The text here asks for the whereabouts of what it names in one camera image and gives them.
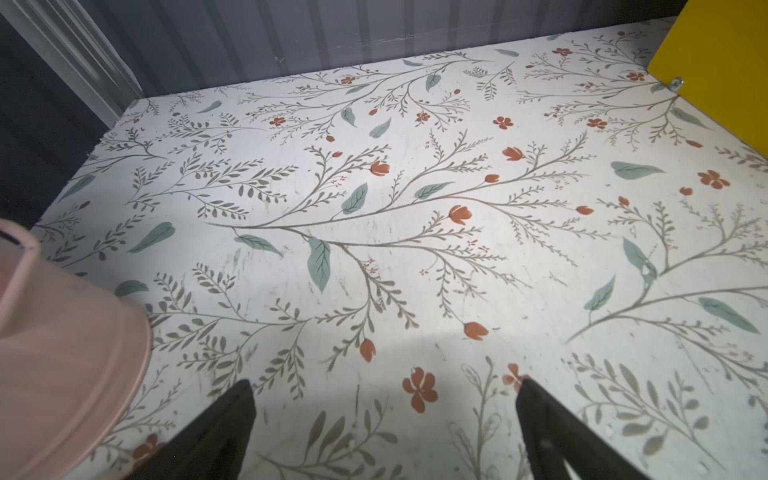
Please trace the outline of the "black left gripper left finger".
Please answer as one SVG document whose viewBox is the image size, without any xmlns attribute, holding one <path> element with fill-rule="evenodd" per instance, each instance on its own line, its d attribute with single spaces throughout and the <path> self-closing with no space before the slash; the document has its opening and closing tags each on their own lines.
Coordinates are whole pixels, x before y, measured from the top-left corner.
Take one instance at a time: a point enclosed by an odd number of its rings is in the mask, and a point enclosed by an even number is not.
<svg viewBox="0 0 768 480">
<path fill-rule="evenodd" d="M 130 479 L 237 479 L 256 418 L 251 384 L 236 382 Z"/>
</svg>

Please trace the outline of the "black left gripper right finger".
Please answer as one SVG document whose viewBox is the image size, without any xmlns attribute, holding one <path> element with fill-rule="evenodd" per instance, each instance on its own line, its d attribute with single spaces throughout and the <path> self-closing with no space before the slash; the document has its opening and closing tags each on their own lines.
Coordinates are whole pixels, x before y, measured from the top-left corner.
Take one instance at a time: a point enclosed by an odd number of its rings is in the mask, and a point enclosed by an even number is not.
<svg viewBox="0 0 768 480">
<path fill-rule="evenodd" d="M 534 478 L 648 479 L 535 380 L 522 381 L 516 411 Z"/>
</svg>

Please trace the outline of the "pink metal marker bucket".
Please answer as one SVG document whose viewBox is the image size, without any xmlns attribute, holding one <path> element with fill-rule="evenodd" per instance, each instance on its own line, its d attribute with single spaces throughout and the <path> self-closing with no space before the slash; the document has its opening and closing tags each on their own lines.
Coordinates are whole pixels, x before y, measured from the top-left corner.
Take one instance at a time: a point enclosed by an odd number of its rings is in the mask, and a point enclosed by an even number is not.
<svg viewBox="0 0 768 480">
<path fill-rule="evenodd" d="M 145 376 L 137 305 L 46 261 L 1 222 L 1 476 L 60 479 L 118 423 Z"/>
</svg>

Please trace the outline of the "yellow wooden shelf unit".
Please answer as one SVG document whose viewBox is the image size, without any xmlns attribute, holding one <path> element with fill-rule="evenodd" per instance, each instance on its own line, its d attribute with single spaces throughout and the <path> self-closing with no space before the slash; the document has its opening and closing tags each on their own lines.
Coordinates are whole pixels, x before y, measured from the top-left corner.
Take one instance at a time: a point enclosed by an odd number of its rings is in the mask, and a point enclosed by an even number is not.
<svg viewBox="0 0 768 480">
<path fill-rule="evenodd" d="M 761 155 L 767 154 L 767 2 L 688 1 L 649 72 Z"/>
</svg>

